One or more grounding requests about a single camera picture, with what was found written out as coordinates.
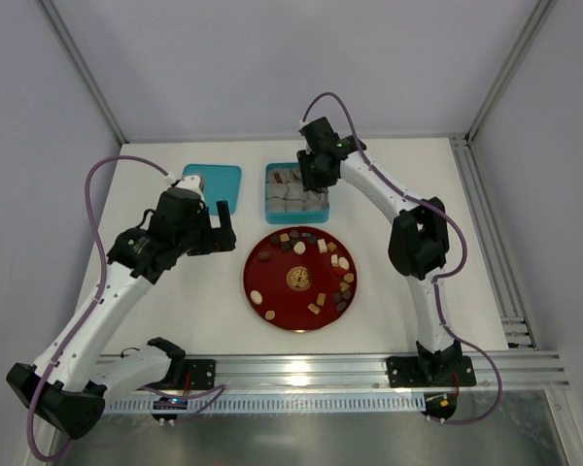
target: teal container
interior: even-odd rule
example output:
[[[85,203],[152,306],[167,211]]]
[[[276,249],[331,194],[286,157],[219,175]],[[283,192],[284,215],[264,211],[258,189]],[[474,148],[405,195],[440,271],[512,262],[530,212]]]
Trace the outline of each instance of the teal container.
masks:
[[[298,168],[297,163],[269,163],[265,167],[265,179],[267,183],[268,172],[276,168]],[[301,223],[324,223],[328,220],[330,213],[330,200],[328,199],[328,207],[322,211],[315,212],[270,212],[265,207],[265,183],[263,184],[263,208],[265,209],[265,221],[272,225],[298,225]]]

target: circular logo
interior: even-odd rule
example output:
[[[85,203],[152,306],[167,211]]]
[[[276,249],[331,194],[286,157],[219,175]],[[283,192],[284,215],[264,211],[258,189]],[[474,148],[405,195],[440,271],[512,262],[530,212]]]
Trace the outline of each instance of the circular logo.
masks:
[[[304,291],[311,286],[309,269],[298,265],[288,272],[288,286],[296,291]]]

